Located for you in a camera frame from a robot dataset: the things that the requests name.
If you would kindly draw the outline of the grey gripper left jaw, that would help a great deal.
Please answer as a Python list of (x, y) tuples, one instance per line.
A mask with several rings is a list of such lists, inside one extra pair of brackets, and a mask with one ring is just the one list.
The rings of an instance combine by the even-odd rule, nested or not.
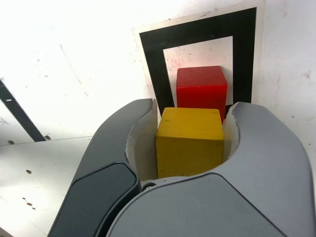
[(141, 191), (126, 146), (134, 128), (157, 123), (154, 99), (135, 100), (97, 129), (49, 231), (50, 237), (105, 237), (123, 207)]

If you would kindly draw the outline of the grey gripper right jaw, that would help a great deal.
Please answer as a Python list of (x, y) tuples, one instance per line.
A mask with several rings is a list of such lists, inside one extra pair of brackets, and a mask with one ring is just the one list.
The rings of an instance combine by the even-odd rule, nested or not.
[(295, 134), (265, 107), (227, 115), (230, 157), (213, 170), (158, 185), (130, 201), (111, 237), (313, 237), (313, 176)]

